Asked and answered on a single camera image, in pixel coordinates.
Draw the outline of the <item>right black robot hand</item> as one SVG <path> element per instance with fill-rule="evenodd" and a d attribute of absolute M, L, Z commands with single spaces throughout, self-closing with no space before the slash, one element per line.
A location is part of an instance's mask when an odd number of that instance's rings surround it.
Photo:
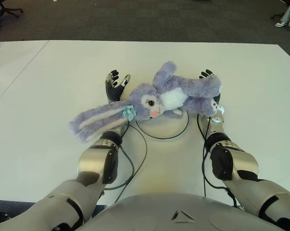
<path fill-rule="evenodd" d="M 220 101 L 220 94 L 222 89 L 221 80 L 210 70 L 201 72 L 199 76 L 201 97 L 212 98 L 216 103 Z"/>

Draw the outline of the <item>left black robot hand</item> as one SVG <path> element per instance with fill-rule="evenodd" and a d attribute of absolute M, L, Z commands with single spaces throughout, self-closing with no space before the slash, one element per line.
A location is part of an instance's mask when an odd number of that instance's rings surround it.
<path fill-rule="evenodd" d="M 105 91 L 108 98 L 108 102 L 120 101 L 120 98 L 124 92 L 126 85 L 131 79 L 131 75 L 126 75 L 121 83 L 118 83 L 119 72 L 113 70 L 108 73 L 105 80 Z"/>

